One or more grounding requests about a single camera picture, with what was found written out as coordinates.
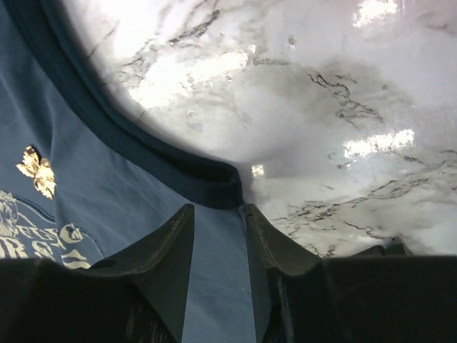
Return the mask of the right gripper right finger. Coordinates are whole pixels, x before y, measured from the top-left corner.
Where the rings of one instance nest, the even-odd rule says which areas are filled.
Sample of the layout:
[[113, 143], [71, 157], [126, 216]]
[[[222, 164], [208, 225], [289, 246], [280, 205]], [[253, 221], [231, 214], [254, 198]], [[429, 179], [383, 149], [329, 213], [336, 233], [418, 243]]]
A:
[[402, 244], [320, 258], [246, 208], [257, 342], [454, 342], [456, 258]]

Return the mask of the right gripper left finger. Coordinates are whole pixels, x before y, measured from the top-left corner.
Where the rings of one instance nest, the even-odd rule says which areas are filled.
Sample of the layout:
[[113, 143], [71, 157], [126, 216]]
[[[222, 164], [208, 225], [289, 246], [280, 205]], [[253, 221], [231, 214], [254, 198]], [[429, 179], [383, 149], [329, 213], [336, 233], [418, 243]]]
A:
[[180, 342], [194, 207], [89, 269], [1, 261], [3, 342]]

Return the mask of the blue printed tank top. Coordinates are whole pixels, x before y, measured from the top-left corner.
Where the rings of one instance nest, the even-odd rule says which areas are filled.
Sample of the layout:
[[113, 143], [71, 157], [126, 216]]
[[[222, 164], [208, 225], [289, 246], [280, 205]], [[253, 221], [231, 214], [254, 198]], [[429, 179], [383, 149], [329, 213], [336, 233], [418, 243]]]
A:
[[[59, 1], [1, 3], [1, 255], [87, 268], [195, 209], [185, 342], [257, 342], [238, 171], [150, 135], [89, 67]], [[51, 162], [42, 196], [25, 148]]]

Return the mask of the gold brooch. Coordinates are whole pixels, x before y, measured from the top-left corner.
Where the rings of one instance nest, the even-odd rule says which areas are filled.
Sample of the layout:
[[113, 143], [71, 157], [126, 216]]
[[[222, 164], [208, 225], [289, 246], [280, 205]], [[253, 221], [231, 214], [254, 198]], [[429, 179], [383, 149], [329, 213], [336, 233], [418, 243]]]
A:
[[33, 179], [35, 190], [42, 196], [47, 199], [54, 198], [56, 182], [51, 162], [41, 157], [35, 148], [25, 148], [21, 163], [17, 164], [16, 168], [26, 177]]

